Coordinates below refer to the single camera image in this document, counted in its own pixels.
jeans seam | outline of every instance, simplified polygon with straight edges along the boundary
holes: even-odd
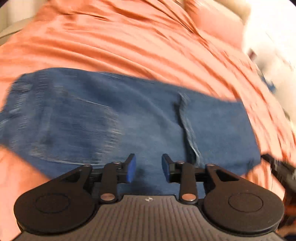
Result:
[[[193,128],[191,126],[189,119],[186,116],[186,111],[185,111],[190,99],[186,94],[179,93],[179,95],[181,96],[180,118],[183,123],[185,132],[187,134],[187,141],[196,156],[195,165],[199,167],[202,164],[202,155],[201,155],[200,151],[198,150],[195,133],[193,131]]]

wrinkled fabric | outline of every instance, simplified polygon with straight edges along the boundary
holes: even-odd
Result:
[[[250,59],[198,30],[172,0],[50,0],[0,47],[1,106],[20,75],[51,67],[132,75],[240,99],[261,153],[296,164],[295,136]],[[0,157],[0,239],[7,241],[17,234],[14,201],[46,178],[6,148]],[[283,198],[266,162],[245,177]]]
[[[179,185],[165,180],[164,153],[202,168],[215,163],[237,175],[260,163],[242,102],[77,69],[51,68],[19,78],[0,115],[0,141],[49,178],[78,165],[124,162],[135,153],[136,178],[122,188],[138,195],[178,195]]]

denim fabric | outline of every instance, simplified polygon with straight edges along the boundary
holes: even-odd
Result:
[[[242,175],[260,163],[241,102],[130,76],[52,68],[21,76],[0,115],[1,144],[55,178],[81,164],[102,167],[136,154],[122,193],[178,194],[163,153]]]
[[[264,75],[263,75],[262,72],[261,72],[261,80],[266,84],[267,88],[269,89],[269,91],[270,91],[271,93],[274,93],[274,92],[275,92],[276,87],[274,86],[273,83],[270,83],[270,84],[269,84],[269,83],[266,81],[266,79],[265,79],[265,77],[264,77]]]

round black disc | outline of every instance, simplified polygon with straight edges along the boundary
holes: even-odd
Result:
[[[284,214],[280,198],[257,185],[243,188],[240,184],[228,182],[209,192],[203,204],[205,215],[218,227],[237,234],[275,230]]]
[[[75,229],[93,214],[90,194],[74,183],[42,186],[19,197],[14,213],[19,226],[30,233],[56,234]]]

ridged gray surface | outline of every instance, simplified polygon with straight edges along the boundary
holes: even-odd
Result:
[[[42,237],[23,232],[15,241],[280,241],[275,233],[237,237],[212,227],[199,209],[174,196],[125,195],[102,206],[85,226],[67,234]]]

